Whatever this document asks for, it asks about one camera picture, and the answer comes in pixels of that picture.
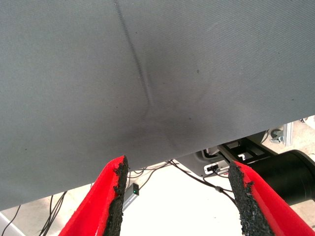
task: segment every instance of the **black cable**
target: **black cable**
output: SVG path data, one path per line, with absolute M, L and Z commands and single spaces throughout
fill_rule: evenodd
M 264 137 L 265 137 L 266 134 L 267 134 L 267 136 L 266 136 L 266 138 L 263 139 L 263 141 L 260 142 L 261 144 L 267 140 L 267 138 L 269 136 L 269 130 L 266 130 L 266 132 L 264 134 Z
M 206 181 L 206 179 L 205 179 L 205 178 L 206 178 L 206 177 L 203 177 L 203 178 L 202 178 L 202 179 L 203 179 L 203 181 L 205 181 L 205 182 L 209 183 L 208 181 Z M 214 187 L 215 187 L 215 189 L 216 189 L 218 192 L 221 192 L 221 191 L 226 191 L 226 192 L 233 193 L 233 191 L 232 191 L 232 190 L 228 190 L 228 189 L 222 188 L 222 187 L 220 187 L 220 186 L 215 186 L 215 185 L 214 185 Z
M 17 214 L 18 214 L 20 208 L 21 208 L 21 205 L 19 205 L 18 209 L 16 210 L 16 213 L 15 213 L 14 217 L 12 218 L 12 220 L 6 225 L 6 227 L 5 227 L 4 230 L 2 231 L 1 236 L 4 235 L 5 230 L 6 230 L 6 229 L 9 227 L 9 225 L 13 222 L 13 220 L 14 220 L 15 217 L 17 216 Z
M 149 181 L 149 179 L 151 178 L 151 176 L 153 175 L 153 173 L 155 172 L 155 171 L 157 171 L 157 170 L 159 170 L 159 169 L 161 169 L 161 168 L 164 168 L 164 167 L 166 167 L 166 166 L 170 166 L 168 163 L 165 163 L 164 165 L 162 165 L 162 166 L 160 166 L 160 167 L 158 167 L 158 168 L 156 168 L 156 169 L 153 169 L 153 171 L 151 172 L 151 174 L 149 175 L 149 177 L 148 177 L 148 179 L 144 182 L 144 184 L 139 188 L 139 190 L 141 189 L 141 188 L 143 188 L 143 186 Z
M 131 176 L 131 172 L 129 172 L 129 179 L 128 179 L 128 186 L 127 186 L 127 188 L 129 188 L 129 186 L 130 186 L 130 179 L 131 179 L 130 176 Z
M 218 174 L 218 173 L 215 172 L 215 171 L 213 171 L 213 173 L 215 173 L 217 176 L 220 176 L 220 177 L 222 177 L 222 178 L 228 178 L 228 177 L 226 177 L 226 176 L 222 176 L 222 175 Z
M 67 193 L 67 191 L 65 191 L 65 192 L 63 193 L 63 195 L 59 198 L 58 202 L 56 203 L 55 207 L 57 207 L 57 208 L 54 207 L 54 209 L 56 209 L 56 211 L 53 213 L 53 215 L 52 215 L 52 217 L 51 217 L 51 220 L 50 220 L 50 222 L 48 223 L 48 225 L 47 225 L 47 227 L 46 227 L 46 229 L 45 229 L 45 231 L 44 231 L 43 236 L 47 235 L 47 233 L 48 233 L 48 231 L 49 231 L 51 225 L 53 224 L 55 218 L 57 217 L 57 215 L 58 215 L 58 213 L 59 213 L 59 211 L 60 211 L 60 208 L 61 208 L 61 206 L 62 206 L 62 204 L 63 204 L 64 196 L 65 196 L 66 193 Z
M 59 210 L 63 204 L 63 199 L 64 199 L 64 196 L 65 194 L 67 193 L 67 191 L 65 191 L 61 196 L 60 198 L 58 199 L 57 203 L 55 204 L 53 210 L 49 209 L 49 217 L 47 219 L 47 221 L 45 222 L 45 225 L 43 226 L 42 230 L 40 231 L 40 234 L 39 236 L 45 236 L 47 235 L 51 225 L 53 224 L 55 218 L 57 217 L 58 213 L 59 213 Z
M 198 182 L 200 182 L 200 183 L 202 183 L 202 184 L 205 184 L 205 185 L 207 185 L 207 186 L 209 186 L 209 187 L 212 187 L 212 188 L 216 189 L 216 190 L 217 190 L 218 192 L 220 192 L 220 193 L 223 193 L 223 194 L 226 195 L 226 196 L 234 203 L 234 205 L 236 206 L 235 200 L 234 200 L 232 197 L 230 197 L 230 196 L 225 192 L 225 190 L 227 190 L 227 189 L 223 189 L 223 188 L 220 187 L 220 186 L 215 186 L 215 185 L 213 185 L 213 184 L 207 182 L 204 178 L 203 178 L 204 181 L 202 181 L 202 180 L 196 178 L 195 176 L 192 176 L 192 175 L 188 174 L 185 170 L 183 170 L 182 168 L 180 168 L 180 167 L 178 167 L 177 165 L 175 165 L 175 163 L 174 163 L 173 160 L 170 160 L 170 161 L 168 161 L 168 162 L 171 163 L 171 164 L 173 164 L 177 169 L 181 170 L 183 173 L 185 173 L 185 174 L 188 175 L 189 177 L 193 178 L 194 180 L 196 180 L 196 181 L 198 181 Z

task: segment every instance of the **black cylinder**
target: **black cylinder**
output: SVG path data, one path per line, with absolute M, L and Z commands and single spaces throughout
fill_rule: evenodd
M 289 205 L 315 199 L 315 162 L 292 150 L 249 164 Z

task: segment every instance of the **red plastic jaw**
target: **red plastic jaw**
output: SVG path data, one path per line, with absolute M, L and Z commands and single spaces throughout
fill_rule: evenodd
M 290 206 L 249 166 L 235 164 L 244 174 L 244 186 L 251 184 L 252 196 L 277 236 L 314 235 L 315 232 Z
M 109 219 L 109 209 L 118 197 L 117 189 L 122 172 L 118 171 L 126 164 L 124 156 L 110 161 L 96 179 L 78 209 L 63 228 L 60 236 L 101 236 L 105 232 Z

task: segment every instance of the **black rubber pad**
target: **black rubber pad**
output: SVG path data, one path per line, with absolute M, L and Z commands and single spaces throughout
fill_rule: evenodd
M 236 206 L 240 212 L 243 235 L 274 235 L 256 200 L 252 196 L 251 186 L 254 183 L 249 183 L 247 187 L 244 187 L 244 174 L 235 163 L 230 164 L 228 178 L 234 192 Z
M 114 187 L 117 197 L 112 201 L 109 207 L 109 216 L 104 230 L 104 236 L 119 236 L 123 221 L 124 194 L 128 174 L 128 161 L 124 158 L 115 173 L 119 175 L 118 185 Z

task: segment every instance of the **wire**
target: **wire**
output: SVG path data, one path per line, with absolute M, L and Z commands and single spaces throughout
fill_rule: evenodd
M 39 236 L 45 236 L 47 235 L 51 225 L 53 224 L 55 218 L 57 217 L 61 206 L 63 204 L 63 200 L 64 200 L 64 196 L 66 195 L 67 191 L 64 191 L 64 193 L 60 196 L 60 198 L 58 199 L 56 205 L 54 206 L 53 210 L 51 210 L 51 208 L 49 208 L 49 217 L 47 219 L 47 221 L 45 222 L 45 225 L 43 226 L 42 230 L 40 231 Z
M 262 144 L 263 142 L 265 142 L 269 136 L 269 130 L 266 130 L 265 134 L 264 134 L 264 137 L 265 135 L 267 134 L 266 138 L 264 138 L 260 143 Z
M 228 177 L 226 177 L 226 176 L 222 176 L 222 175 L 218 174 L 216 171 L 213 171 L 213 173 L 215 173 L 217 176 L 220 176 L 220 177 L 222 177 L 222 178 L 228 178 Z
M 203 179 L 203 181 L 205 181 L 205 182 L 209 183 L 208 181 L 206 181 L 206 179 L 205 179 L 205 178 L 206 178 L 206 177 L 203 177 L 203 178 L 202 178 L 202 179 Z M 215 186 L 215 185 L 214 185 L 214 187 L 215 187 L 215 189 L 216 189 L 218 192 L 221 192 L 221 191 L 226 191 L 226 192 L 233 193 L 233 191 L 232 191 L 232 190 L 228 190 L 228 189 L 222 188 L 222 187 L 220 187 L 220 186 Z
M 4 235 L 5 230 L 6 230 L 6 229 L 9 227 L 9 225 L 13 222 L 13 220 L 14 220 L 15 217 L 17 216 L 17 214 L 18 214 L 20 208 L 21 208 L 21 205 L 19 205 L 18 209 L 16 210 L 16 213 L 15 213 L 14 217 L 12 218 L 12 220 L 6 225 L 6 227 L 5 227 L 4 230 L 2 231 L 1 236 Z
M 159 169 L 161 169 L 161 168 L 164 168 L 164 167 L 166 167 L 166 166 L 170 166 L 170 165 L 166 162 L 164 165 L 162 165 L 162 166 L 160 166 L 160 167 L 154 169 L 154 170 L 151 172 L 151 174 L 149 175 L 148 179 L 147 179 L 147 180 L 144 182 L 144 184 L 139 188 L 139 190 L 140 190 L 141 188 L 143 188 L 144 185 L 146 185 L 146 183 L 149 181 L 149 179 L 151 178 L 151 176 L 153 175 L 153 173 L 154 173 L 155 171 L 157 171 L 157 170 L 159 170 Z
M 129 172 L 129 180 L 128 180 L 128 186 L 127 186 L 127 188 L 129 188 L 129 186 L 130 186 L 130 179 L 131 179 L 131 172 Z
M 172 165 L 174 165 L 177 169 L 181 170 L 183 173 L 185 173 L 185 174 L 188 175 L 189 177 L 193 178 L 194 180 L 196 180 L 196 181 L 198 181 L 198 182 L 200 182 L 200 183 L 202 183 L 202 184 L 205 184 L 205 185 L 207 185 L 207 186 L 209 186 L 209 187 L 212 187 L 212 188 L 216 189 L 216 190 L 217 190 L 218 192 L 220 192 L 220 193 L 223 193 L 223 194 L 226 195 L 226 196 L 234 203 L 234 205 L 236 206 L 235 200 L 234 200 L 232 197 L 230 197 L 230 196 L 225 192 L 225 191 L 231 191 L 231 190 L 223 189 L 223 188 L 220 187 L 220 186 L 215 186 L 215 185 L 213 185 L 213 184 L 207 182 L 207 181 L 205 180 L 205 177 L 203 178 L 204 181 L 202 181 L 202 180 L 196 178 L 195 176 L 190 175 L 189 173 L 187 173 L 186 171 L 184 171 L 182 168 L 180 168 L 180 167 L 178 167 L 177 165 L 175 165 L 175 163 L 174 163 L 173 160 L 170 160 L 170 161 L 168 161 L 168 162 L 169 162 L 169 163 L 172 163 Z

